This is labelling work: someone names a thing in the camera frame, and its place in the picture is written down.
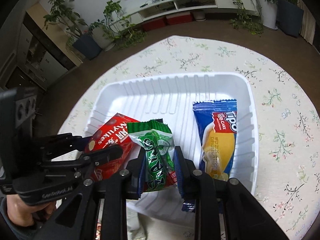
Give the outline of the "person's left hand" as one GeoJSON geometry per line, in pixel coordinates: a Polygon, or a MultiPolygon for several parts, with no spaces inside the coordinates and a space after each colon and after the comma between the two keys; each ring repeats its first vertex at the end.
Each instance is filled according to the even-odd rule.
{"type": "Polygon", "coordinates": [[[56,211],[56,201],[41,205],[30,206],[17,194],[7,195],[7,214],[17,226],[28,227],[34,224],[34,214],[41,211],[40,217],[48,220],[56,211]]]}

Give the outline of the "person's left forearm grey sleeve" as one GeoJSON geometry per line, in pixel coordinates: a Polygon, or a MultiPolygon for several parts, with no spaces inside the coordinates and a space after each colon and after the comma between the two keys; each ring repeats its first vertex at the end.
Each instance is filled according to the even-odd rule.
{"type": "Polygon", "coordinates": [[[9,219],[5,197],[1,197],[1,228],[6,232],[8,239],[33,239],[38,231],[36,225],[17,226],[9,219]]]}

